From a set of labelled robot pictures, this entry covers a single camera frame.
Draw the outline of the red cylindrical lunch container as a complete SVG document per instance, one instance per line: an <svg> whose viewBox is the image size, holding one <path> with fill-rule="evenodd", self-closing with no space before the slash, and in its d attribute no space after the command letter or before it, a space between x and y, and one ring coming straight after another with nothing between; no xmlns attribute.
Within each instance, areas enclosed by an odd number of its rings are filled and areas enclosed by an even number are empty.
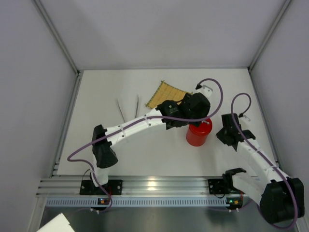
<svg viewBox="0 0 309 232"><path fill-rule="evenodd" d="M199 126L189 124L186 140L192 146L202 146L211 131L212 124L201 123Z"/></svg>

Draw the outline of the stainless steel tongs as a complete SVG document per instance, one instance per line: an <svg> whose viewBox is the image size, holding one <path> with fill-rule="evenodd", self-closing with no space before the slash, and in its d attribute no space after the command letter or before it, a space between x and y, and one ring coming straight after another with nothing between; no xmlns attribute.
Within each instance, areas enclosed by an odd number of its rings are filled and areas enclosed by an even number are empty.
<svg viewBox="0 0 309 232"><path fill-rule="evenodd" d="M136 94L130 100L116 98L115 103L123 123L138 117L140 110L139 94Z"/></svg>

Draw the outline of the red round container lid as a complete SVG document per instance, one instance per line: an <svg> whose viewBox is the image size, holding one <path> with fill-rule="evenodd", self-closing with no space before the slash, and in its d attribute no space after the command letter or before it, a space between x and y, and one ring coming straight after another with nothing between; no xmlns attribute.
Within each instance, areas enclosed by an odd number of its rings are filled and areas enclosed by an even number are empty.
<svg viewBox="0 0 309 232"><path fill-rule="evenodd" d="M199 126L189 124L189 130L197 136L209 135L212 131L212 120L210 118L206 119L205 121L201 122Z"/></svg>

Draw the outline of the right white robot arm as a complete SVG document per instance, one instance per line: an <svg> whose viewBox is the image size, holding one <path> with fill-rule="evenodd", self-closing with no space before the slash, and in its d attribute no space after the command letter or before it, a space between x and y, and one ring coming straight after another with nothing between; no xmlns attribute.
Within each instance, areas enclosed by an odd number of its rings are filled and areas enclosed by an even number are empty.
<svg viewBox="0 0 309 232"><path fill-rule="evenodd" d="M223 174L225 189L240 190L258 206L262 217L270 224L301 218L305 214L304 185L278 168L261 149L250 130L242 130L237 114L222 115L223 127L216 137L232 147L255 172L254 179L243 168Z"/></svg>

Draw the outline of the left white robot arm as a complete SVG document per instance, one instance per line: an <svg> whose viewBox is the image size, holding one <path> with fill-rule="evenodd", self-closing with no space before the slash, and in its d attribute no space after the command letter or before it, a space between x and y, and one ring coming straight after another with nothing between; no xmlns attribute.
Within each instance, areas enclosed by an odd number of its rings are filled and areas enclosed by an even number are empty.
<svg viewBox="0 0 309 232"><path fill-rule="evenodd" d="M94 170L91 172L91 180L94 186L99 187L108 183L109 169L118 162L114 150L117 145L128 143L154 131L167 131L188 124L199 126L210 111L211 94L210 90L194 94L186 93L183 99L165 100L150 112L127 123L109 128L104 128L102 125L95 126L92 141L98 139L100 141L92 144Z"/></svg>

